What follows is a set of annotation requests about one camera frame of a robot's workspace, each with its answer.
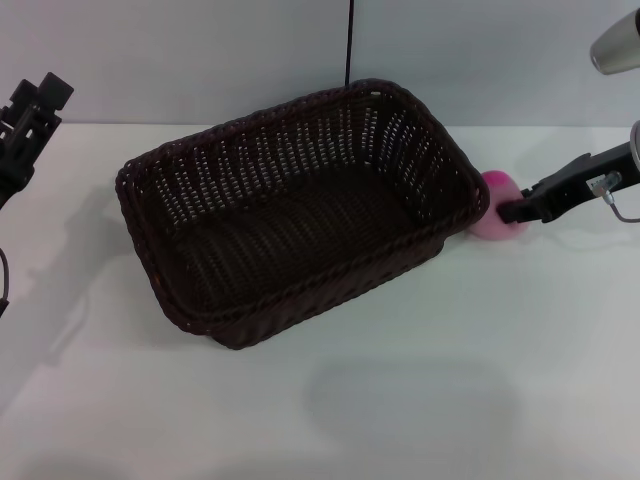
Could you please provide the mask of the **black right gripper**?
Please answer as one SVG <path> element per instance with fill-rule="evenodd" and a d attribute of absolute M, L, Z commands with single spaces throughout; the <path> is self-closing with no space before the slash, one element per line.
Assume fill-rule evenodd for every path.
<path fill-rule="evenodd" d="M 593 187 L 611 173 L 619 179 L 611 188 L 612 192 L 639 183 L 638 148 L 633 141 L 597 155 L 581 155 L 556 173 L 523 189 L 524 199 L 498 205 L 497 213 L 504 223 L 552 222 L 569 210 L 594 200 Z"/>

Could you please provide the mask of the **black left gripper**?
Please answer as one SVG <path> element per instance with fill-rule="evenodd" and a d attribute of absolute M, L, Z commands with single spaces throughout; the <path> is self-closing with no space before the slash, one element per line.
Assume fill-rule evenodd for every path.
<path fill-rule="evenodd" d="M 61 123 L 54 111 L 63 110 L 73 93 L 73 87 L 48 72 L 38 88 L 23 79 L 11 95 L 11 107 L 25 109 L 14 126 L 1 127 L 2 206 L 31 181 L 36 160 Z M 47 109 L 34 104 L 38 96 L 39 103 Z"/>

